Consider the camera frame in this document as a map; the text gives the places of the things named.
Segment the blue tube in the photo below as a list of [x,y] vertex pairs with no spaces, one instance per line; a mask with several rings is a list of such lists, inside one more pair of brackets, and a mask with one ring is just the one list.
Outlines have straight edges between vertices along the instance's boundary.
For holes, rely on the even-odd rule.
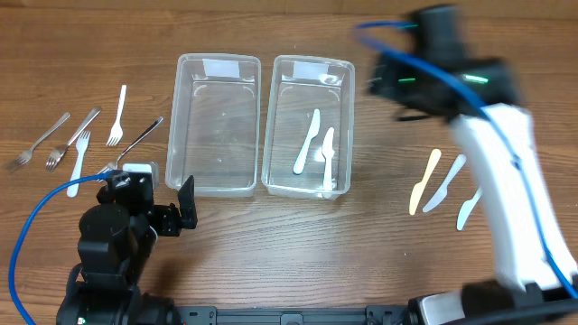
[[36,217],[36,215],[38,214],[38,211],[40,211],[40,209],[42,209],[42,207],[54,195],[56,195],[61,190],[68,188],[70,185],[80,184],[80,183],[85,182],[85,181],[104,180],[112,172],[106,172],[106,173],[102,173],[102,174],[98,174],[98,175],[82,177],[82,178],[79,178],[77,180],[69,181],[69,182],[62,184],[61,186],[57,187],[56,189],[54,189],[50,193],[48,193],[48,195],[46,195],[44,197],[44,199],[42,199],[40,201],[40,203],[38,203],[36,208],[34,208],[33,212],[30,214],[30,217],[28,217],[28,219],[24,223],[24,226],[22,228],[22,232],[20,233],[20,236],[18,237],[18,241],[16,241],[16,245],[14,246],[14,251],[12,252],[12,257],[10,257],[10,267],[8,269],[8,290],[10,291],[10,296],[12,297],[12,301],[14,302],[14,306],[16,306],[16,309],[18,310],[18,312],[20,312],[20,314],[22,315],[22,318],[24,319],[24,321],[26,321],[27,324],[33,325],[34,320],[32,319],[32,317],[30,317],[30,314],[24,308],[24,306],[22,305],[22,302],[20,302],[20,298],[18,298],[18,293],[16,293],[15,271],[16,271],[16,261],[18,260],[18,254],[20,254],[20,248],[22,248],[22,244],[24,242],[24,239],[26,238],[26,234],[28,233],[28,229],[30,229],[30,225],[33,223],[33,220]]
[[538,236],[540,237],[540,244],[544,249],[545,257],[547,263],[552,268],[555,276],[558,278],[560,284],[565,288],[568,292],[570,297],[573,299],[578,299],[578,292],[572,287],[570,282],[566,279],[566,277],[562,274],[562,271],[556,264],[554,258],[552,257],[552,252],[548,248],[548,245],[545,241],[544,230],[542,229],[542,224],[540,222],[540,217],[538,216],[536,201],[534,200],[534,194],[532,193],[532,189],[530,187],[530,183],[527,177],[526,172],[524,171],[524,165],[522,160],[516,154],[514,147],[511,145],[510,141],[506,137],[506,135],[502,132],[499,126],[495,123],[495,121],[489,117],[488,114],[482,109],[486,106],[483,100],[468,86],[463,84],[461,81],[456,79],[453,75],[445,72],[444,70],[439,69],[438,67],[430,64],[425,60],[421,60],[416,58],[415,56],[407,53],[403,53],[401,51],[394,50],[387,44],[376,40],[375,38],[369,36],[365,33],[365,30],[368,28],[374,27],[393,27],[400,30],[403,30],[407,27],[410,27],[412,24],[406,22],[369,22],[369,23],[360,23],[358,24],[355,29],[354,33],[357,40],[364,45],[368,46],[371,49],[379,51],[388,57],[398,60],[408,66],[413,68],[419,69],[422,72],[425,72],[433,77],[438,78],[440,81],[445,83],[448,87],[452,88],[456,93],[458,93],[464,100],[466,100],[472,107],[474,107],[477,113],[482,116],[483,118],[487,119],[491,124],[494,131],[498,134],[498,137],[502,141],[502,143],[506,146],[507,150],[512,155],[512,162],[516,169],[519,171],[520,176],[522,178],[522,182],[524,183],[524,188],[527,193],[528,200],[530,202],[530,207],[532,209],[532,214],[534,216],[534,221],[536,222],[536,229],[538,232]]

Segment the cutlery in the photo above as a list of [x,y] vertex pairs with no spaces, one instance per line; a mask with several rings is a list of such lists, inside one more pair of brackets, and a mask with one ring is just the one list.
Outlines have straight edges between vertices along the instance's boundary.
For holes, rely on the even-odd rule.
[[452,168],[450,168],[447,176],[445,176],[445,180],[443,180],[442,185],[440,185],[440,188],[435,192],[430,201],[425,204],[423,212],[429,212],[437,207],[440,203],[442,203],[443,199],[445,199],[445,197],[448,195],[448,185],[450,185],[450,182],[465,163],[466,156],[463,154],[458,155],[458,157],[453,162]]
[[58,163],[61,161],[62,157],[69,149],[70,145],[74,142],[74,140],[76,140],[77,137],[79,137],[80,132],[84,131],[84,129],[90,124],[90,122],[92,122],[92,120],[95,117],[97,117],[98,113],[100,113],[100,110],[101,110],[100,107],[92,108],[87,118],[85,118],[84,121],[82,121],[82,124],[80,124],[79,129],[76,130],[74,135],[72,135],[71,139],[66,144],[58,145],[56,148],[52,149],[48,161],[46,162],[46,170],[48,172],[54,172],[56,165],[58,165]]
[[[86,153],[89,148],[90,141],[90,131],[82,131],[79,136],[79,140],[76,141],[76,150],[79,152],[79,156],[76,159],[76,164],[74,165],[74,170],[72,171],[71,181],[80,178],[80,172],[82,171],[82,161],[84,160],[84,153]],[[66,194],[69,198],[74,198],[79,193],[79,184],[74,184],[66,189]]]
[[38,139],[38,141],[36,141],[33,144],[33,146],[30,147],[30,149],[23,151],[16,159],[8,163],[6,165],[6,169],[13,170],[27,164],[33,158],[33,151],[36,148],[36,146],[40,144],[42,141],[44,141],[44,139],[46,139],[48,135],[54,132],[54,130],[59,128],[59,126],[61,126],[62,123],[64,123],[67,119],[69,119],[69,117],[70,117],[69,112],[64,113],[61,119],[59,119],[48,131],[46,131],[46,133],[43,136],[41,136],[40,139]]
[[319,133],[319,125],[320,125],[319,109],[315,108],[315,110],[313,111],[313,118],[311,119],[311,125],[309,126],[309,132],[307,132],[307,136],[305,137],[303,147],[301,148],[301,151],[297,156],[297,160],[295,161],[295,165],[293,166],[293,172],[296,175],[299,175],[303,172],[305,160],[307,159],[307,153],[309,152],[309,145],[311,144],[311,140]]
[[126,85],[120,88],[120,98],[118,99],[117,120],[110,129],[107,145],[117,145],[120,138],[123,137],[123,128],[120,127],[120,117],[123,115],[123,107],[125,107]]
[[419,200],[422,198],[422,194],[424,194],[425,185],[430,180],[430,176],[432,176],[432,172],[434,172],[435,165],[440,161],[440,157],[442,157],[442,152],[440,149],[433,149],[432,153],[430,154],[430,159],[427,162],[427,167],[425,167],[424,177],[420,182],[414,185],[412,196],[409,198],[409,214],[412,216],[417,210]]
[[[325,173],[323,174],[323,189],[324,190],[333,190],[333,184],[331,181],[331,159],[335,152],[333,151],[333,133],[335,129],[332,127],[327,130],[327,134],[325,135],[325,139],[323,139],[322,145],[322,154],[325,157]],[[328,199],[331,195],[330,194],[323,194],[325,199]]]
[[471,200],[463,202],[463,204],[461,205],[460,213],[458,214],[458,225],[457,225],[458,230],[463,230],[463,226],[466,224],[466,221],[468,220],[471,211],[476,206],[476,203],[478,203],[480,196],[481,196],[481,188],[478,188],[473,198],[471,198]]
[[146,130],[144,130],[144,132],[139,135],[136,140],[134,140],[117,158],[116,161],[113,162],[109,162],[107,163],[106,166],[104,166],[98,173],[104,173],[104,172],[108,172],[108,171],[113,171],[118,169],[118,162],[120,162],[120,160],[125,156],[126,153],[128,153],[131,149],[133,149],[133,147],[135,147],[135,145],[137,145],[139,142],[141,142],[141,140],[143,140],[148,134],[150,134],[159,124],[161,124],[161,122],[163,121],[163,117],[159,117],[159,119],[157,119],[156,121],[154,121],[154,123],[151,124],[151,126],[149,126]]

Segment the label on bin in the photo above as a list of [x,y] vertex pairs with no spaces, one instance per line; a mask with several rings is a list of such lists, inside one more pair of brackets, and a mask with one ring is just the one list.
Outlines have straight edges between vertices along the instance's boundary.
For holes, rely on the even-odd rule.
[[203,59],[202,65],[207,77],[239,78],[240,76],[238,61]]
[[293,78],[323,80],[328,68],[327,64],[296,61],[293,65]]

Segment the bin containing knives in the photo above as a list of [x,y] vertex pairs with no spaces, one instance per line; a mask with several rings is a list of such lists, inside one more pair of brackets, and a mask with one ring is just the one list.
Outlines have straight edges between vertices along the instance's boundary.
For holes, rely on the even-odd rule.
[[261,62],[233,54],[183,54],[172,102],[165,182],[194,175],[195,196],[253,195]]
[[261,174],[270,194],[335,200],[349,190],[354,89],[347,61],[275,59]]

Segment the wooden tabletop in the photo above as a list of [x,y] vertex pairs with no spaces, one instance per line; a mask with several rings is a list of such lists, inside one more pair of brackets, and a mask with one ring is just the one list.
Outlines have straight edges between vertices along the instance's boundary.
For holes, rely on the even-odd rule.
[[[84,173],[113,160],[158,116],[165,122],[127,157],[161,166],[159,204],[176,202],[163,184],[176,63],[184,53],[236,53],[262,62],[259,176],[273,61],[281,54],[348,60],[357,71],[350,191],[338,200],[271,196],[260,182],[248,199],[197,199],[199,226],[163,237],[145,268],[144,292],[180,305],[341,307],[403,304],[493,276],[490,232],[477,207],[456,230],[461,204],[476,186],[465,168],[447,199],[421,207],[459,149],[440,120],[398,123],[398,106],[366,93],[376,53],[355,43],[355,23],[393,17],[0,9],[0,161],[29,147],[64,112],[70,120],[43,142],[21,170],[0,172],[0,322],[23,323],[6,278],[24,221],[39,200],[70,178],[71,149],[55,173],[44,164],[94,106]],[[472,52],[511,61],[535,119],[540,162],[568,246],[578,254],[578,23],[567,20],[470,18]],[[396,46],[406,40],[380,32]],[[118,147],[105,147],[118,93],[128,85]],[[429,153],[442,150],[419,206],[409,216],[414,184]],[[54,323],[68,272],[79,262],[80,216],[96,205],[99,185],[55,197],[34,221],[16,272],[24,305],[41,324]]]

